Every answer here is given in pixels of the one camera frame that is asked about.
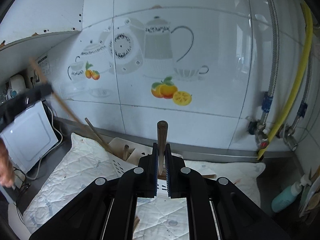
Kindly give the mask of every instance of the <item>human hand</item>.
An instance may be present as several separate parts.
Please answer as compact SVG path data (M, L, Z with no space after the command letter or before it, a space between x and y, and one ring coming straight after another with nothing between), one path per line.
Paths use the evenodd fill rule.
M14 171L12 163L9 161L9 153L0 138L0 184L5 187L14 185Z

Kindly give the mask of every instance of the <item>teal pump bottle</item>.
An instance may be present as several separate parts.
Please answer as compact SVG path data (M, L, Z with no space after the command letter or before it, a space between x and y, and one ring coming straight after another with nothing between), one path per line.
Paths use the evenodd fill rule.
M293 185L286 187L278 196L273 199L271 203L273 212L278 213L293 203L293 201L295 201L301 192L302 186L307 184L311 186L312 183L306 175L303 175L300 181L297 181Z

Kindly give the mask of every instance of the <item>flexible water hose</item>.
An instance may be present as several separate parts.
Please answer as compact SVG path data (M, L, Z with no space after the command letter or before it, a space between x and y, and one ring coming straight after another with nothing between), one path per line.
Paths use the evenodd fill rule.
M272 139L274 138L274 136L278 132L279 128L281 127L281 125L283 124L285 119L287 118L287 116L291 110L291 107L294 103L294 100L297 96L297 93L299 91L299 87L301 85L304 71L307 67L309 53L310 53L310 49L311 49L311 43L312 43L313 24L312 24L311 11L305 2L303 2L303 4L302 4L302 11L303 11L303 13L305 15L305 19L306 19L306 38L305 38L304 45L303 45L302 55L301 55L301 58L299 61L297 74L296 74L295 80L293 82L289 98L287 99L287 102L285 103L284 108L283 108L279 118L277 119L277 122L275 123L275 125L272 127L270 133L268 134L269 142L272 141ZM262 155L264 154L264 152L266 150L267 150L267 148L262 149L258 152L258 158L257 158L258 160L262 157Z
M310 85L311 85L311 79L312 79L312 46L309 53L309 59L308 59L308 66L307 66L307 79L306 79L306 85L304 87L304 92L301 100L301 104L299 107L299 110L297 112L296 118L294 119L292 125L291 125L291 133L293 134L297 128L297 125L301 118L304 118L305 112L307 110L307 99L308 94L310 91Z
M268 7L271 16L271 25L272 25L272 37L273 37L273 49L272 49L272 68L269 81L268 93L265 95L262 103L262 116L260 119L260 124L263 126L266 125L268 118L270 106L272 103L272 98L275 93L276 80L278 75L278 66L279 66L279 24L278 17L276 12L276 6L273 0L267 0Z

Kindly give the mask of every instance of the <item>white quilted mat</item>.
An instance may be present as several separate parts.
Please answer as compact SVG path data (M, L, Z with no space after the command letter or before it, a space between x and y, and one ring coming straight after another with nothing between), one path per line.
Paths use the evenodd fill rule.
M135 165L107 153L96 141L71 135L72 147L49 176L41 190L23 213L23 221L33 233L97 177L115 179ZM252 201L260 205L256 178L265 169L263 163L208 163L185 161L201 174L227 177ZM136 214L140 223L134 239L189 239L185 199L170 199L166 182L158 180L158 196L139 198Z

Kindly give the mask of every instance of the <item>yellow gas pipe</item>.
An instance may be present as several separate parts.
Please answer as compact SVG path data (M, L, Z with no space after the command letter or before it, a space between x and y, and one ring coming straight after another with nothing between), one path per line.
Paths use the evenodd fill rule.
M306 38L305 38L304 45L303 45L302 55L301 55L301 58L299 61L296 78L295 78L294 83L292 85L292 89L290 91L289 98L288 98L287 102L285 103L285 106L284 106L279 118L277 119L277 122L275 123L275 125L272 127L270 133L268 134L269 142L272 141L272 139L274 138L274 136L278 132L279 128L281 127L281 125L283 124L285 119L287 118L287 116L291 110L291 107L294 103L294 100L298 94L299 87L301 85L301 81L303 78L303 74L304 74L304 71L307 67L308 57L309 57L311 43L312 43L313 23L312 23L311 11L305 2L303 2L303 4L302 4L302 11L303 11L305 21L306 21ZM257 160L260 160L260 158L263 156L263 154L266 150L267 150L267 147L258 152Z

